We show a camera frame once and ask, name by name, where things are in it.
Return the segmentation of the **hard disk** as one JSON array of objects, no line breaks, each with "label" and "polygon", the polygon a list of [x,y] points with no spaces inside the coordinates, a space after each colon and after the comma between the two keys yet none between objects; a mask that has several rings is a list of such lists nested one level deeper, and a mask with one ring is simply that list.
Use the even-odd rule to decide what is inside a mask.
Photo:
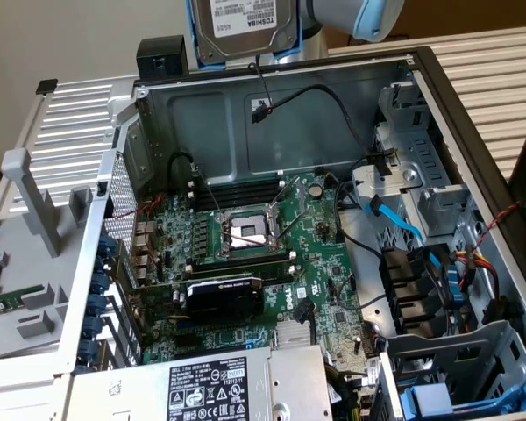
[{"label": "hard disk", "polygon": [[200,70],[302,50],[299,0],[186,0],[191,42]]}]

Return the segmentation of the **metal disk bay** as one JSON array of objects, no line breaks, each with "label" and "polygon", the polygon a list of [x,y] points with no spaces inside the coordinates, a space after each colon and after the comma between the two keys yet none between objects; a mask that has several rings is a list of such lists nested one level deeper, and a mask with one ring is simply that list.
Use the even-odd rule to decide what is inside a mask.
[{"label": "metal disk bay", "polygon": [[[406,421],[400,395],[407,388],[442,384],[451,403],[498,397],[526,376],[526,347],[506,321],[474,332],[426,339],[413,334],[391,338],[380,355],[380,371],[370,421]],[[460,421],[523,421],[526,411]]]}]

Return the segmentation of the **blue disk carrier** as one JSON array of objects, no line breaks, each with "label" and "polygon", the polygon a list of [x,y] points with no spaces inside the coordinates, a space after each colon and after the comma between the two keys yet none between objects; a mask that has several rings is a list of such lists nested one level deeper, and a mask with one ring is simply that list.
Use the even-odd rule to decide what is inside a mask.
[{"label": "blue disk carrier", "polygon": [[413,386],[400,395],[406,421],[460,421],[526,411],[526,376],[522,386],[503,390],[498,397],[452,404],[442,384]]}]

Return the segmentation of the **black RAM slot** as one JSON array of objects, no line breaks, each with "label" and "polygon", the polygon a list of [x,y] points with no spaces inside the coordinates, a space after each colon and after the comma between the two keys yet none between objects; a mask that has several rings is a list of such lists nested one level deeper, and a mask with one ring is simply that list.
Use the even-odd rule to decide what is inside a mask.
[{"label": "black RAM slot", "polygon": [[192,269],[194,272],[208,272],[208,271],[218,271],[225,270],[228,268],[240,268],[240,267],[250,267],[257,265],[265,265],[271,263],[281,263],[290,261],[290,251],[285,250],[283,253],[277,254],[265,254],[261,256],[248,256],[243,259],[233,259],[226,261],[216,261],[213,263],[198,263],[193,264]]},{"label": "black RAM slot", "polygon": [[[217,200],[221,209],[241,207],[259,203],[270,203],[278,193],[272,193],[269,196],[233,196],[224,200]],[[210,196],[198,198],[195,197],[194,209],[196,211],[213,211],[216,210]]]},{"label": "black RAM slot", "polygon": [[[232,198],[233,196],[269,196],[278,193],[280,186],[278,179],[241,182],[236,184],[226,184],[212,186],[212,192],[217,200]],[[205,188],[197,190],[197,197],[210,196]]]},{"label": "black RAM slot", "polygon": [[261,279],[265,286],[272,286],[293,281],[294,276],[289,273],[290,267],[291,265],[289,263],[275,262],[236,268],[213,269],[193,273],[189,279],[194,281],[210,281],[255,277]]}]

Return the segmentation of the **CPU socket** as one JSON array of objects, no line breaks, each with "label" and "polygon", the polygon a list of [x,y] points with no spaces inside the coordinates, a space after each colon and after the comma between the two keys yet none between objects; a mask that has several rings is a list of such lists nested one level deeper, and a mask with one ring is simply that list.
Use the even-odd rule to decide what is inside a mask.
[{"label": "CPU socket", "polygon": [[[280,190],[286,183],[280,181]],[[281,229],[284,229],[299,213],[296,196],[295,186],[292,186],[291,190],[278,203],[278,223]],[[215,223],[218,246],[214,252],[215,259],[222,261],[243,259],[248,256],[276,254],[286,249],[288,233],[278,241],[276,248],[267,245],[267,220],[263,210],[266,204],[253,204],[222,211],[222,221],[219,220],[217,213]]]}]

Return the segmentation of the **metal socket cover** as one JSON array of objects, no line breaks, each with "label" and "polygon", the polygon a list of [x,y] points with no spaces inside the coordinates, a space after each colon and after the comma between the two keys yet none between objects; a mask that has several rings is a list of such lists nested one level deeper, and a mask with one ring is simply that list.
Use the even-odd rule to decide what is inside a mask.
[{"label": "metal socket cover", "polygon": [[[295,193],[297,194],[297,200],[298,200],[298,209],[299,213],[295,216],[295,218],[289,222],[284,229],[281,229],[278,223],[278,216],[279,216],[279,207],[278,203],[281,198],[283,198],[290,190],[291,187],[295,186]],[[306,196],[305,196],[305,189],[304,186],[300,180],[300,177],[297,176],[296,178],[290,180],[286,184],[283,185],[279,193],[274,197],[274,199],[267,203],[264,207],[264,215],[267,220],[267,245],[276,248],[278,246],[278,241],[284,237],[287,233],[289,233],[292,228],[298,223],[298,221],[302,218],[302,216],[306,213]]]}]

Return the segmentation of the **metal locking lever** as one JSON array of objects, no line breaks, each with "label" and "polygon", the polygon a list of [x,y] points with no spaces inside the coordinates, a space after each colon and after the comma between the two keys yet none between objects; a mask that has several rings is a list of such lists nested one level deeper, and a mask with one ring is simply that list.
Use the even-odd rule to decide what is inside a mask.
[{"label": "metal locking lever", "polygon": [[191,171],[192,171],[192,174],[193,176],[196,178],[196,179],[199,179],[201,182],[202,182],[202,185],[203,187],[207,190],[207,192],[209,193],[210,195],[210,198],[212,200],[212,203],[215,205],[217,211],[218,211],[218,217],[219,217],[219,220],[222,221],[223,220],[223,212],[221,210],[221,207],[219,206],[213,192],[212,192],[212,189],[210,187],[210,185],[207,183],[204,175],[203,175],[203,172],[202,170],[200,169],[200,166],[196,163],[196,162],[193,162],[191,164]]}]

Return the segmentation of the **green motherboard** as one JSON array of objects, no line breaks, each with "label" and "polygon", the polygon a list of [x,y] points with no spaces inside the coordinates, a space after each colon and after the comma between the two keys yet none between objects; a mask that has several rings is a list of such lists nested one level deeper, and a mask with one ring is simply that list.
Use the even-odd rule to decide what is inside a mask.
[{"label": "green motherboard", "polygon": [[[287,182],[295,176],[272,179]],[[291,265],[293,281],[264,285],[265,309],[246,321],[210,325],[172,320],[149,323],[133,310],[144,340],[145,364],[260,347],[279,350],[275,344],[278,322],[309,321],[311,345],[321,348],[329,367],[356,387],[370,389],[376,383],[376,337],[362,316],[371,303],[357,296],[348,247],[337,227],[345,188],[337,188],[331,175],[308,172],[299,176],[305,188],[307,211],[287,237],[285,250],[290,251],[290,261],[286,263]],[[309,195],[313,184],[323,188],[319,200]],[[222,261],[214,258],[218,211],[195,210],[197,190],[143,202],[132,244],[138,282],[135,290],[195,282],[189,279],[197,273],[193,264]]]}]

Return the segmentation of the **open grey PC case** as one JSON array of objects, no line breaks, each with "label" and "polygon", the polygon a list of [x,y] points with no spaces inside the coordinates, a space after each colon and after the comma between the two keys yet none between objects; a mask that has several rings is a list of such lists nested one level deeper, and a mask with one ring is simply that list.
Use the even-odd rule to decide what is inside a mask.
[{"label": "open grey PC case", "polygon": [[[443,265],[439,276],[450,326],[442,337],[474,332],[506,321],[526,347],[526,218],[508,192],[506,179],[434,53],[418,48],[379,57],[266,67],[253,62],[240,70],[139,81],[131,113],[115,126],[115,139],[103,157],[99,180],[110,181],[112,212],[103,234],[117,241],[107,275],[110,287],[95,360],[65,375],[66,398],[60,420],[67,421],[75,377],[141,367],[144,340],[130,306],[138,282],[132,263],[135,226],[143,202],[203,188],[192,174],[196,162],[212,186],[269,180],[286,175],[331,175],[345,188],[337,227],[345,237],[359,300],[371,306],[362,316],[375,335],[379,359],[376,383],[356,387],[329,367],[323,356],[332,421],[370,421],[380,355],[389,339],[406,335],[395,323],[380,277],[382,250],[420,247],[407,240],[384,240],[358,202],[354,169],[373,164],[388,170],[374,144],[374,127],[383,117],[380,91],[395,82],[414,81],[442,116],[439,128],[458,170],[475,196],[485,228],[474,243],[439,239],[426,246]],[[455,265],[466,302],[448,307],[446,267]]]}]

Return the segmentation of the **silver chipset heatsink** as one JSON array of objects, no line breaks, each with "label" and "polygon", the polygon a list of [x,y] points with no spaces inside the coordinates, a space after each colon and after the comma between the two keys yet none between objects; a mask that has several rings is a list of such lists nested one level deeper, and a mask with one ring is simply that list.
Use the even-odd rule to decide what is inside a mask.
[{"label": "silver chipset heatsink", "polygon": [[275,344],[279,350],[310,346],[311,327],[309,321],[303,324],[295,320],[278,322]]}]

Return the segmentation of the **grey power supply unit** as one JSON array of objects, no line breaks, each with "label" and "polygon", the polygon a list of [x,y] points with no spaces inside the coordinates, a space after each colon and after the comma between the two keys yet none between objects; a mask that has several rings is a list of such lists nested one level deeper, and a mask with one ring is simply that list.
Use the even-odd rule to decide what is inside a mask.
[{"label": "grey power supply unit", "polygon": [[75,377],[67,421],[332,421],[318,346],[268,347]]}]

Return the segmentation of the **grey parts rack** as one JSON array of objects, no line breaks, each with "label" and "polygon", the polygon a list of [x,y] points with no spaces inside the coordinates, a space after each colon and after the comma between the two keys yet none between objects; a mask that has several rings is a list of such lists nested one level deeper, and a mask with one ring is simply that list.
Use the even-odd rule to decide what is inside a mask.
[{"label": "grey parts rack", "polygon": [[112,212],[110,181],[73,188],[68,203],[57,206],[38,188],[30,164],[23,147],[8,151],[2,163],[25,210],[0,214],[0,253],[8,257],[0,294],[44,289],[22,296],[24,308],[0,314],[0,360],[50,346],[62,353],[76,349],[103,219]]}]

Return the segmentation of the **green RAM stick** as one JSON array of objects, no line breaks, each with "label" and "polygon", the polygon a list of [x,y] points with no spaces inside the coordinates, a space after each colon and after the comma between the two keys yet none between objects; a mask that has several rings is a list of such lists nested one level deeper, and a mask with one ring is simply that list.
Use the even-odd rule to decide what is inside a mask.
[{"label": "green RAM stick", "polygon": [[24,289],[15,290],[9,293],[0,294],[0,314],[19,310],[25,307],[21,297],[27,294],[40,292],[44,287],[36,285]]}]

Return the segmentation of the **brown cardboard box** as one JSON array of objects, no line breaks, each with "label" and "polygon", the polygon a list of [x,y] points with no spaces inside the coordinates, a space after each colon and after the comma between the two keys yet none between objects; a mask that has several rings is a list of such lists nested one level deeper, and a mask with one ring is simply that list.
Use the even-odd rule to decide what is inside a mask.
[{"label": "brown cardboard box", "polygon": [[397,41],[526,26],[526,0],[405,0],[384,39]]}]

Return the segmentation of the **black box on bracket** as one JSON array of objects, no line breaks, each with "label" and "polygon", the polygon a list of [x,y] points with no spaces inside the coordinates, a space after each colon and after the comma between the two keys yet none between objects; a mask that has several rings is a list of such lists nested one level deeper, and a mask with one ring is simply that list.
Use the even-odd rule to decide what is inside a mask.
[{"label": "black box on bracket", "polygon": [[158,81],[189,74],[182,35],[142,39],[136,52],[139,79]]}]

